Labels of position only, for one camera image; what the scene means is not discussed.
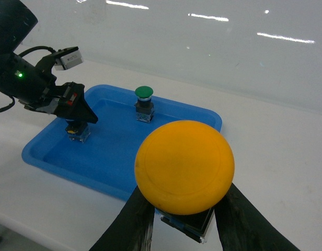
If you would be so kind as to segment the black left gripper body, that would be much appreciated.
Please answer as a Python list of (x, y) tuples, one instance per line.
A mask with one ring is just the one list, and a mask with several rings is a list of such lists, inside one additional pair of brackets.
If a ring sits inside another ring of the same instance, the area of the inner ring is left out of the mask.
[(27, 62), (23, 56), (13, 52), (0, 53), (0, 92), (12, 99), (12, 102), (0, 108), (0, 113), (12, 108), (15, 100), (30, 111), (55, 114), (59, 106), (60, 95), (55, 92), (56, 76), (52, 68), (61, 55), (61, 51), (51, 51), (36, 66)]

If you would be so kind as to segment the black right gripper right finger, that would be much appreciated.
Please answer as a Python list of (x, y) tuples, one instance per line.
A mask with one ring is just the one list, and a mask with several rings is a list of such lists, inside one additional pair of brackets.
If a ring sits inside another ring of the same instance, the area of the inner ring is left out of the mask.
[(214, 212), (223, 250), (299, 250), (234, 184)]

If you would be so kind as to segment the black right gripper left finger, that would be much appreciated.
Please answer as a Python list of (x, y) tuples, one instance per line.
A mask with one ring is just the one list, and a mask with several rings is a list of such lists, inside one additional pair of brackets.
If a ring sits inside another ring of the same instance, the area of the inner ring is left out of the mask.
[(136, 187), (91, 250), (150, 250), (155, 208)]

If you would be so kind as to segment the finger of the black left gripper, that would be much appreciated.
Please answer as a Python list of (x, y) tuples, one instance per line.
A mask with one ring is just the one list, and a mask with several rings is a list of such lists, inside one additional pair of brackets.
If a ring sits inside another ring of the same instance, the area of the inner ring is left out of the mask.
[(98, 117), (86, 102), (84, 89), (83, 84), (75, 82), (55, 86), (52, 90), (52, 95), (58, 98), (59, 101), (53, 114), (66, 120), (97, 123)]

